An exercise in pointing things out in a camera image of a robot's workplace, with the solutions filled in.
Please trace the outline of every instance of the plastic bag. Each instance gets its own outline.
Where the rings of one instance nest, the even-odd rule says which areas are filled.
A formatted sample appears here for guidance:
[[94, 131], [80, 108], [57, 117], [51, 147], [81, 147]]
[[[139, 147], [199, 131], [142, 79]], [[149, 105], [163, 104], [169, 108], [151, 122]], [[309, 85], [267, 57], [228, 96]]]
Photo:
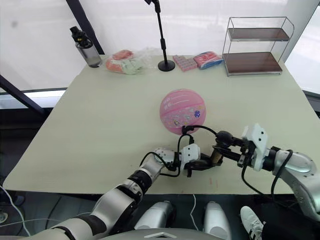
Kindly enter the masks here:
[[153, 65], [152, 56], [158, 53], [159, 50], [155, 48], [145, 48], [135, 53], [125, 49], [108, 57], [104, 65], [111, 72], [134, 75], [145, 69], [156, 68]]
[[198, 64], [199, 69], [207, 69], [213, 65], [218, 65], [223, 61], [221, 56], [213, 51], [200, 53], [199, 55], [195, 56], [193, 60], [195, 60], [195, 62]]

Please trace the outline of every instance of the black cable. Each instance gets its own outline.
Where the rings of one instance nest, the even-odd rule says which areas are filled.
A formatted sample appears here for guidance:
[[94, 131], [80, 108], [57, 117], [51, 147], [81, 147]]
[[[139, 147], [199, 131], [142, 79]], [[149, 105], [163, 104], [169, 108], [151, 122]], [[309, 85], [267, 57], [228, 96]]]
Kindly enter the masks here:
[[59, 199], [56, 201], [55, 205], [54, 205], [53, 208], [51, 209], [51, 211], [50, 211], [50, 213], [49, 213], [49, 216], [48, 216], [48, 219], [47, 219], [46, 222], [45, 222], [45, 229], [48, 228], [49, 219], [50, 219], [52, 213], [54, 212], [55, 208], [57, 207], [58, 203], [60, 202], [61, 198], [62, 198], [62, 196], [59, 197]]
[[287, 150], [289, 152], [288, 156], [285, 158], [285, 160], [283, 161], [283, 163], [281, 164], [278, 172], [276, 173], [272, 185], [271, 185], [271, 197], [272, 197], [272, 201], [276, 202], [276, 198], [275, 198], [275, 186], [276, 183], [280, 177], [280, 175], [282, 174], [282, 172], [284, 171], [286, 164], [289, 162], [291, 156], [294, 154], [294, 151], [292, 151], [291, 149]]
[[[183, 134], [183, 135], [181, 135], [181, 136], [179, 137], [178, 144], [177, 144], [177, 157], [178, 157], [178, 161], [180, 161], [180, 160], [179, 160], [180, 142], [181, 142], [181, 139], [182, 139], [184, 136], [188, 136], [188, 137], [190, 138], [189, 144], [194, 143], [194, 138], [193, 138], [190, 134], [187, 134], [187, 133], [186, 133], [186, 134]], [[169, 169], [170, 166], [164, 161], [164, 159], [163, 159], [159, 154], [157, 154], [157, 153], [155, 153], [155, 152], [153, 152], [153, 151], [150, 151], [150, 152], [148, 152], [146, 155], [144, 155], [144, 157], [143, 157], [143, 159], [142, 159], [142, 161], [141, 161], [141, 163], [140, 163], [139, 166], [141, 166], [141, 165], [144, 163], [144, 161], [146, 160], [147, 156], [149, 156], [150, 154], [158, 157], [158, 158], [160, 159], [160, 161], [163, 163], [163, 165], [164, 165], [167, 169]], [[167, 174], [167, 173], [160, 173], [160, 175], [161, 175], [161, 176], [166, 176], [166, 177], [171, 177], [171, 178], [176, 178], [176, 177], [178, 177], [178, 176], [180, 175], [180, 173], [181, 173], [181, 169], [180, 169], [180, 166], [178, 166], [177, 174], [173, 175], [173, 174]]]
[[[180, 160], [179, 160], [179, 155], [180, 155], [180, 142], [181, 142], [181, 140], [182, 140], [182, 138], [183, 138], [184, 136], [189, 136], [189, 138], [190, 138], [189, 142], [191, 142], [191, 141], [194, 142], [194, 138], [193, 138], [190, 134], [187, 134], [187, 133], [186, 133], [186, 134], [183, 134], [183, 135], [181, 135], [181, 136], [179, 137], [178, 144], [177, 144], [177, 150], [176, 150], [176, 152], [177, 152], [177, 158], [178, 158], [178, 161], [179, 161], [179, 162], [180, 162]], [[167, 174], [167, 173], [160, 173], [160, 175], [161, 175], [161, 176], [166, 176], [166, 177], [176, 178], [176, 177], [178, 177], [178, 176], [180, 175], [180, 173], [181, 173], [181, 169], [180, 169], [180, 166], [178, 166], [178, 172], [177, 172], [176, 175]]]
[[144, 157], [143, 157], [143, 159], [142, 159], [139, 167], [144, 163], [144, 161], [146, 160], [146, 158], [147, 158], [150, 154], [155, 155], [156, 157], [158, 157], [158, 158], [160, 159], [160, 161], [163, 163], [163, 165], [164, 165], [167, 169], [170, 167], [169, 165], [167, 165], [167, 163], [165, 162], [165, 160], [164, 160], [159, 154], [157, 154], [157, 153], [155, 153], [155, 152], [153, 152], [153, 151], [150, 151], [150, 152], [148, 152], [146, 155], [144, 155]]
[[189, 131], [193, 131], [195, 128], [199, 128], [199, 129], [205, 129], [208, 130], [209, 132], [213, 133], [214, 135], [217, 135], [216, 131], [212, 130], [211, 128], [207, 127], [207, 126], [202, 126], [202, 125], [188, 125], [188, 126], [184, 126], [184, 128], [182, 128], [182, 133], [186, 134]]
[[24, 225], [21, 223], [21, 228], [20, 228], [20, 230], [18, 231], [18, 233], [16, 234], [17, 236], [19, 236], [19, 235], [20, 235], [20, 233], [21, 233], [22, 229], [24, 229]]
[[[284, 162], [282, 163], [281, 167], [279, 168], [279, 171], [280, 171], [280, 170], [283, 171], [284, 167], [286, 166], [287, 162], [290, 160], [290, 158], [291, 158], [291, 156], [292, 156], [292, 154], [293, 154], [293, 151], [292, 151], [292, 150], [288, 150], [288, 151], [289, 151], [289, 155], [286, 157], [286, 159], [285, 159]], [[266, 194], [262, 193], [261, 191], [257, 190], [257, 189], [256, 189], [255, 187], [253, 187], [252, 185], [250, 185], [250, 184], [246, 181], [246, 179], [245, 179], [245, 172], [246, 172], [247, 166], [248, 166], [248, 163], [245, 161], [245, 162], [244, 162], [244, 165], [243, 165], [243, 168], [242, 168], [242, 171], [241, 171], [241, 179], [242, 179], [242, 181], [243, 181], [249, 188], [251, 188], [252, 190], [254, 190], [256, 193], [260, 194], [261, 196], [265, 197], [266, 199], [271, 200], [274, 204], [279, 205], [279, 206], [281, 206], [281, 207], [283, 207], [283, 208], [285, 208], [285, 209], [288, 209], [289, 211], [291, 211], [291, 212], [293, 212], [293, 213], [295, 213], [295, 214], [297, 214], [297, 215], [300, 215], [301, 217], [303, 217], [303, 218], [305, 218], [306, 220], [310, 221], [311, 223], [315, 224], [315, 227], [317, 227], [317, 228], [320, 227], [318, 221], [316, 221], [316, 220], [314, 220], [314, 219], [312, 219], [312, 218], [310, 218], [310, 217], [308, 217], [308, 216], [300, 213], [299, 211], [297, 211], [297, 210], [295, 210], [295, 209], [292, 209], [292, 206], [294, 206], [295, 204], [297, 204], [297, 202], [296, 202], [296, 203], [293, 203], [293, 204], [291, 204], [291, 205], [282, 204], [281, 202], [275, 201], [274, 197], [273, 197], [273, 198], [272, 198], [272, 197], [269, 197], [269, 196], [267, 196]], [[277, 179], [274, 178], [274, 180], [273, 180], [273, 182], [272, 182], [272, 184], [273, 184], [274, 186], [273, 186], [273, 190], [271, 189], [271, 191], [274, 191], [274, 187], [275, 187], [275, 185], [276, 185], [276, 183], [277, 183], [278, 178], [277, 178]]]
[[244, 182], [245, 185], [247, 185], [249, 188], [251, 188], [253, 191], [255, 191], [256, 193], [260, 194], [261, 196], [263, 196], [264, 198], [268, 199], [268, 200], [271, 200], [274, 202], [274, 204], [277, 204], [277, 205], [280, 205], [281, 207], [283, 208], [290, 208], [289, 206], [285, 205], [285, 204], [282, 204], [281, 202], [278, 202], [278, 201], [275, 201], [273, 200], [272, 197], [269, 197], [267, 196], [266, 194], [264, 194], [263, 192], [259, 191], [258, 189], [256, 189], [255, 187], [253, 187], [252, 185], [250, 185], [246, 179], [245, 179], [245, 173], [246, 173], [246, 170], [247, 170], [247, 167], [248, 167], [248, 162], [244, 162], [244, 165], [243, 165], [243, 168], [242, 168], [242, 171], [241, 171], [241, 179], [242, 181]]

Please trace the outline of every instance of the water bottle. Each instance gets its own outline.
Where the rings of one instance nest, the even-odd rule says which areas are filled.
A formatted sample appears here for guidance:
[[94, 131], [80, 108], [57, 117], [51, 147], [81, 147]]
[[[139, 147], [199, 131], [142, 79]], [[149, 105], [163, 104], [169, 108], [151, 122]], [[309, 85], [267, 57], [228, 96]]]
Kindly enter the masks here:
[[92, 40], [87, 36], [84, 31], [79, 30], [76, 26], [70, 28], [72, 38], [75, 41], [75, 46], [80, 54], [91, 68], [98, 68], [101, 63], [96, 47]]

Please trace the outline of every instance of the white cable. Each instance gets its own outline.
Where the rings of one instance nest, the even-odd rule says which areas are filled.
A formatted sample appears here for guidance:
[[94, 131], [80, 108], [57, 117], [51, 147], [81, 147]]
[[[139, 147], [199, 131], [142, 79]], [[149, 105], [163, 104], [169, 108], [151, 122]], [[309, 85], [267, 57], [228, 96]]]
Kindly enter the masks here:
[[195, 223], [194, 216], [192, 216], [192, 213], [194, 212], [194, 210], [195, 210], [195, 208], [196, 208], [196, 205], [197, 205], [197, 199], [196, 199], [196, 196], [195, 196], [194, 194], [193, 194], [193, 198], [194, 198], [194, 204], [193, 204], [193, 208], [192, 208], [192, 210], [191, 210], [191, 212], [190, 212], [190, 217], [191, 217], [191, 219], [192, 219], [192, 222], [193, 222], [193, 225], [194, 225], [195, 229], [196, 229], [197, 231], [199, 231], [199, 229], [198, 229], [198, 227], [197, 227], [197, 225], [196, 225], [196, 223]]
[[[83, 213], [76, 215], [76, 217], [80, 216], [80, 215], [84, 215], [84, 214], [91, 214], [91, 212], [83, 212]], [[8, 223], [5, 225], [0, 225], [0, 228], [15, 225], [15, 224], [26, 223], [26, 222], [40, 221], [40, 220], [50, 220], [50, 221], [55, 221], [55, 222], [60, 222], [60, 223], [63, 222], [63, 220], [58, 220], [58, 219], [53, 219], [53, 218], [36, 218], [36, 219], [31, 219], [31, 220], [17, 221], [17, 222]]]
[[10, 196], [10, 194], [7, 192], [7, 190], [5, 190], [1, 185], [0, 188], [5, 192], [5, 194], [8, 196], [10, 203], [12, 205], [12, 207], [14, 207], [14, 209], [19, 213], [21, 220], [22, 220], [22, 225], [23, 225], [23, 229], [25, 230], [26, 234], [28, 234], [29, 237], [31, 237], [30, 232], [28, 231], [26, 225], [25, 225], [25, 219], [24, 216], [22, 215], [21, 211], [17, 208], [17, 206], [14, 204], [14, 202], [12, 201], [12, 198]]
[[14, 224], [20, 224], [20, 223], [26, 223], [26, 222], [32, 222], [32, 221], [39, 221], [39, 220], [50, 220], [50, 221], [55, 221], [55, 222], [62, 222], [62, 220], [52, 219], [52, 218], [37, 218], [37, 219], [17, 221], [17, 222], [8, 223], [8, 224], [5, 224], [5, 225], [0, 225], [0, 228], [11, 226], [11, 225], [14, 225]]

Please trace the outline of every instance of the floor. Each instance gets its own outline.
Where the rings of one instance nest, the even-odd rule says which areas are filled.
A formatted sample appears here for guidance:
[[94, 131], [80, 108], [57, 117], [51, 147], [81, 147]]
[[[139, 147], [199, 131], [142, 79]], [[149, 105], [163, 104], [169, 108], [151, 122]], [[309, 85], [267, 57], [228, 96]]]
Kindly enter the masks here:
[[[22, 124], [21, 122], [3, 124], [8, 123], [8, 118], [2, 117], [1, 120], [2, 125], [7, 126], [7, 128], [5, 129], [5, 127], [1, 126], [0, 175], [2, 179], [0, 183], [3, 182], [4, 178], [17, 164], [41, 126], [41, 121], [35, 119], [31, 121], [32, 124], [30, 122], [27, 124]], [[45, 192], [10, 192], [10, 194], [23, 212], [26, 220], [41, 219], [26, 222], [26, 226], [31, 234], [36, 234], [50, 228], [59, 223], [59, 221], [64, 221], [79, 214], [89, 213], [94, 207], [96, 200], [100, 197], [99, 195], [62, 195]], [[278, 198], [284, 198], [286, 200], [294, 199], [290, 194], [278, 196]], [[177, 208], [176, 219], [172, 225], [173, 228], [194, 229], [190, 217], [190, 211], [194, 205], [192, 195], [147, 194], [139, 205], [134, 217], [126, 226], [126, 230], [132, 229], [139, 217], [154, 203], [164, 200], [169, 200]], [[223, 208], [231, 227], [233, 240], [248, 239], [248, 235], [242, 226], [239, 216], [240, 209], [244, 205], [252, 207], [262, 221], [287, 226], [292, 232], [296, 232], [296, 234], [303, 235], [304, 237], [312, 232], [310, 223], [288, 210], [280, 209], [273, 203], [266, 202], [257, 195], [196, 195], [196, 207], [193, 216], [199, 229], [203, 228], [202, 219], [204, 209], [210, 201], [219, 203]], [[7, 213], [8, 219], [0, 224], [0, 226], [20, 221], [17, 212], [8, 204], [7, 197], [3, 193], [0, 193], [0, 213], [1, 212]], [[22, 229], [22, 224], [18, 223], [0, 227], [0, 236], [1, 235], [26, 236], [26, 233]], [[316, 237], [310, 235], [304, 239], [313, 240], [316, 239]]]

